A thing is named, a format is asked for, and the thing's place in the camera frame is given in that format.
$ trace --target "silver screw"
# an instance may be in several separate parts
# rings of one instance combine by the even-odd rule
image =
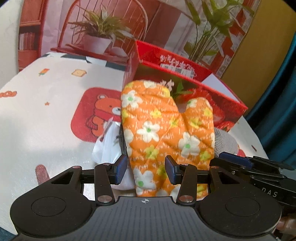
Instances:
[[[102,195],[98,197],[98,201],[102,203],[108,203],[112,201],[112,197],[110,197],[109,195]]]
[[[181,197],[179,197],[179,200],[181,202],[192,202],[193,201],[193,197],[190,195],[183,195]]]

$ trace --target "cartoon bear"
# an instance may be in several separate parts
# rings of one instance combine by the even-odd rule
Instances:
[[[91,129],[94,136],[99,137],[104,133],[107,121],[113,117],[113,121],[121,122],[121,102],[119,99],[99,95],[95,103],[94,114],[86,125]]]

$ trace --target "red cardboard box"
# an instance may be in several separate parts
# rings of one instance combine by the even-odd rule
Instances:
[[[247,110],[232,90],[207,68],[139,40],[130,54],[124,86],[133,80],[152,80],[166,85],[180,112],[190,99],[206,98],[213,107],[214,126],[226,131]]]

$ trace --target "barcode label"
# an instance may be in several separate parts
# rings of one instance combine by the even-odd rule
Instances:
[[[169,65],[169,64],[160,64],[160,67],[172,70],[172,71],[174,71],[176,73],[179,73],[179,74],[184,75],[186,77],[189,77],[191,79],[194,77],[194,74],[195,74],[194,70],[181,69],[181,68]]]

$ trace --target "chair backrest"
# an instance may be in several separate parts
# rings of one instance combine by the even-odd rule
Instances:
[[[74,34],[75,30],[71,29],[73,26],[69,22],[86,20],[83,9],[100,13],[101,5],[104,5],[109,15],[122,18],[126,26],[131,29],[130,33],[136,39],[142,40],[147,32],[148,17],[138,0],[75,0],[66,16],[58,47],[66,44],[81,44],[83,34]],[[121,47],[129,54],[132,44],[132,40],[126,38],[124,41],[116,40],[114,46]]]

